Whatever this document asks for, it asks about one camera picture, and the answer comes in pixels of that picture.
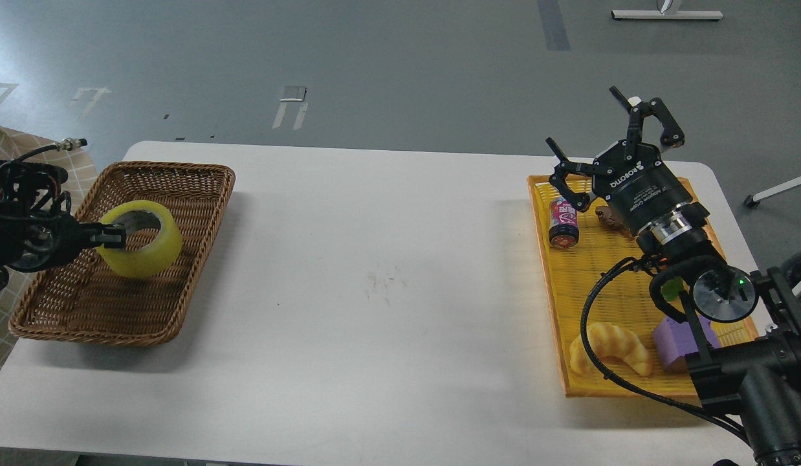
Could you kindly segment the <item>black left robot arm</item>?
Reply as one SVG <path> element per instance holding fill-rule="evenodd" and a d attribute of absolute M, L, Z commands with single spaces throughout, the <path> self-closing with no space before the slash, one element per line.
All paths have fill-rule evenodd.
<path fill-rule="evenodd" d="M 90 248 L 125 248 L 123 225 L 82 223 L 72 215 L 71 194 L 61 188 L 67 182 L 65 169 L 31 160 L 47 151 L 86 145 L 86 139 L 67 138 L 0 160 L 0 292 L 10 271 L 46 271 L 71 263 Z"/>

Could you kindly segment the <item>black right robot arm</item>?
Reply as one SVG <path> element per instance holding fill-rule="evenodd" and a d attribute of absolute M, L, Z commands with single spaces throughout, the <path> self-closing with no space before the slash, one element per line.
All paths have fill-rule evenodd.
<path fill-rule="evenodd" d="M 554 139 L 553 188 L 578 212 L 603 200 L 636 239 L 641 257 L 622 258 L 584 300 L 579 337 L 585 361 L 631 393 L 729 431 L 756 465 L 801 465 L 801 303 L 781 269 L 729 265 L 706 230 L 709 212 L 662 159 L 685 134 L 661 98 L 610 93 L 628 115 L 626 136 L 591 162 L 575 162 Z M 621 377 L 598 355 L 591 307 L 626 271 L 646 272 L 653 306 L 688 324 L 696 350 L 685 364 L 699 404 L 655 394 Z"/>

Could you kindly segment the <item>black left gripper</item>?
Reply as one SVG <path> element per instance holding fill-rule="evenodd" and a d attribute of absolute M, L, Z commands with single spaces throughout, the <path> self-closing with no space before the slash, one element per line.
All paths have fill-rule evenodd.
<path fill-rule="evenodd" d="M 75 260 L 82 250 L 102 247 L 123 250 L 123 225 L 80 223 L 73 216 L 8 216 L 11 252 L 7 266 L 14 271 L 38 272 Z"/>

